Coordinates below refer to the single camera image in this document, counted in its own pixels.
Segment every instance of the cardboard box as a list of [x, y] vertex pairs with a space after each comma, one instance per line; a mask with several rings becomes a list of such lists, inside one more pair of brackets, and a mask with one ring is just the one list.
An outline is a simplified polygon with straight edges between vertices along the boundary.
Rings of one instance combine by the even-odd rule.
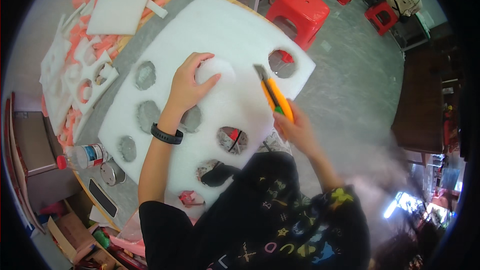
[[95, 251], [92, 255], [88, 257], [88, 260], [93, 259], [95, 262], [100, 265], [106, 264], [104, 270], [113, 270], [117, 261], [108, 255], [105, 251], [99, 249]]
[[57, 240], [58, 246], [63, 250], [65, 256], [73, 264], [78, 263], [95, 247], [95, 238], [73, 212], [57, 221], [50, 217], [47, 227]]

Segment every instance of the black wristwatch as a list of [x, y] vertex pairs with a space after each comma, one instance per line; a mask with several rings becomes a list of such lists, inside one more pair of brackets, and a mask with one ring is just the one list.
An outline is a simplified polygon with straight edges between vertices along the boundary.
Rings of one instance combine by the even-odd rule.
[[177, 129], [177, 133], [175, 135], [169, 135], [158, 129], [157, 123], [152, 124], [150, 132], [155, 138], [168, 144], [178, 145], [182, 142], [183, 139], [183, 132], [181, 132], [180, 130]]

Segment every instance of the smartphone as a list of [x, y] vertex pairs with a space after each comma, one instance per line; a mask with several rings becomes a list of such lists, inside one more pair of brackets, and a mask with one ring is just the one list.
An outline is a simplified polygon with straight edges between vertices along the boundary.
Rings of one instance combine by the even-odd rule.
[[105, 193], [105, 191], [100, 188], [99, 184], [95, 179], [90, 178], [88, 182], [88, 190], [95, 197], [96, 201], [105, 209], [105, 211], [112, 217], [115, 218], [118, 212], [118, 206], [112, 201], [112, 199]]

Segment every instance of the black cable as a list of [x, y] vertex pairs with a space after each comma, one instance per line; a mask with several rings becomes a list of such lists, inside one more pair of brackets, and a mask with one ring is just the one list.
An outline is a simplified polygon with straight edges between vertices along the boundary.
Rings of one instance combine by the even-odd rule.
[[243, 131], [241, 131], [241, 130], [238, 131], [237, 138], [236, 138], [235, 141], [233, 142], [233, 145], [232, 145], [232, 147], [230, 147], [230, 149], [228, 150], [228, 152], [230, 152], [230, 151], [233, 149], [233, 147], [237, 144], [237, 142], [238, 142], [238, 140], [239, 140], [239, 138], [240, 138], [240, 135], [241, 135], [242, 133], [243, 133]]
[[[237, 138], [235, 139], [235, 141], [233, 141], [232, 147], [230, 147], [230, 149], [228, 150], [228, 152], [231, 152], [231, 151], [232, 151], [232, 149], [233, 149], [233, 147], [235, 147], [235, 145], [236, 145], [236, 144], [237, 144], [237, 142], [239, 141], [239, 139], [240, 139], [240, 135], [241, 135], [242, 133], [243, 133], [243, 131], [242, 131], [242, 130], [239, 130], [239, 131], [238, 131]], [[219, 164], [220, 164], [220, 161], [218, 160], [218, 161], [215, 163], [215, 165], [213, 165], [213, 168], [212, 168], [212, 170], [213, 170], [213, 169], [215, 169], [215, 168], [216, 168], [216, 167], [217, 167]]]
[[265, 148], [267, 148], [268, 152], [271, 153], [272, 149], [270, 149], [270, 147], [268, 147], [267, 142], [263, 141], [263, 144], [265, 145]]

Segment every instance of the hand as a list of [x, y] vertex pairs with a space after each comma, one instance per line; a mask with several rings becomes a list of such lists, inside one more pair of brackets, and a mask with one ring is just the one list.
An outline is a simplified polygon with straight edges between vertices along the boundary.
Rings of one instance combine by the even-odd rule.
[[220, 79], [220, 73], [213, 75], [201, 85], [195, 82], [195, 71], [200, 66], [200, 62], [214, 56], [213, 53], [194, 52], [178, 67], [173, 76], [170, 95], [166, 103], [170, 109], [175, 109], [183, 115], [216, 85]]
[[275, 122], [273, 126], [280, 134], [280, 137], [285, 141], [292, 142], [298, 150], [304, 153], [307, 157], [312, 157], [321, 151], [320, 145], [315, 139], [315, 133], [312, 129], [312, 124], [308, 116], [290, 99], [287, 99], [290, 108], [292, 109], [293, 119], [295, 123], [284, 115], [274, 111], [273, 118]]

